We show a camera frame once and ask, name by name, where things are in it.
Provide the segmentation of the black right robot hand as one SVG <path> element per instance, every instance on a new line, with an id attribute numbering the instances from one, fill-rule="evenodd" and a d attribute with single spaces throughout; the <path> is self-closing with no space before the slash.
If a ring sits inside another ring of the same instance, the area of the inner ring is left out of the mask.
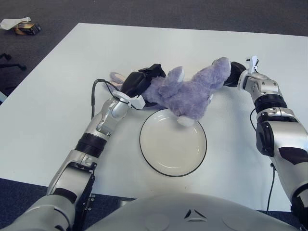
<path id="1" fill-rule="evenodd" d="M 224 86 L 233 88 L 237 87 L 239 78 L 242 72 L 244 72 L 245 70 L 246 67 L 244 65 L 237 62 L 231 62 L 231 73 L 227 80 L 224 82 Z"/>

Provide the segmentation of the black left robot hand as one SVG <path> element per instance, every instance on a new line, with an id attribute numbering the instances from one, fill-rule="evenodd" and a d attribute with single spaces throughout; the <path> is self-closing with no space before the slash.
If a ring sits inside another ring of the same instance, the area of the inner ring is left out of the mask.
<path id="1" fill-rule="evenodd" d="M 126 103 L 130 108 L 141 110 L 144 107 L 159 106 L 167 108 L 161 102 L 150 102 L 147 96 L 143 97 L 153 80 L 166 77 L 161 64 L 154 64 L 150 67 L 143 68 L 137 72 L 132 72 L 124 81 L 121 87 L 121 93 L 117 96 L 119 100 Z"/>

